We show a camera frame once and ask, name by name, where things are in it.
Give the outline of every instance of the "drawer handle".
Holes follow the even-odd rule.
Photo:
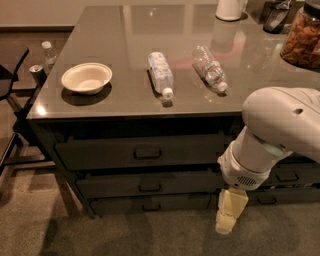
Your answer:
[[[159,210],[161,209],[161,205],[158,204],[158,206],[155,207],[155,208],[148,208],[148,207],[145,207],[144,205],[142,205],[142,206],[141,206],[141,209],[142,209],[142,211],[144,211],[144,212],[154,212],[154,211],[159,211]]]
[[[277,199],[274,196],[269,198],[258,198],[258,202],[259,204],[264,204],[264,205],[276,204]]]
[[[158,185],[139,185],[139,191],[142,193],[159,192],[162,190],[161,184]]]
[[[157,146],[139,146],[135,148],[133,156],[136,160],[160,159],[162,152]]]
[[[289,182],[289,181],[298,181],[299,180],[299,176],[296,173],[290,173],[288,174],[276,174],[276,177],[278,179],[278,181],[281,182]]]

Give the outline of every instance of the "white mug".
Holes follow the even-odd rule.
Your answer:
[[[242,0],[219,0],[216,16],[220,20],[239,20],[242,15]]]

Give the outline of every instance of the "jar lid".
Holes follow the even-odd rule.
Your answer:
[[[320,1],[319,0],[306,0],[303,9],[311,16],[320,19]]]

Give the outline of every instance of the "gray tabletop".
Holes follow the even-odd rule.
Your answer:
[[[250,16],[236,22],[215,18],[216,5],[125,5],[87,7],[41,90],[28,119],[233,115],[255,90],[269,86],[318,88],[319,70],[286,63],[285,34],[262,30]],[[226,95],[206,87],[193,68],[195,46],[207,45],[228,79]],[[165,54],[175,97],[162,104],[147,73],[147,56]],[[108,65],[112,80],[97,95],[64,89],[61,77],[86,62]]]

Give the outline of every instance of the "drawer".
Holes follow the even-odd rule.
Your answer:
[[[223,134],[183,135],[57,143],[56,152],[68,170],[215,163]]]
[[[299,186],[320,183],[320,166],[316,163],[280,164],[272,169],[266,184]]]
[[[98,215],[208,209],[216,205],[217,197],[209,194],[123,197],[98,199],[91,202],[92,210]]]
[[[175,193],[213,193],[224,184],[221,173],[205,171],[90,176],[77,180],[85,198]]]
[[[320,202],[320,189],[315,187],[265,189],[248,191],[247,194],[248,205]]]

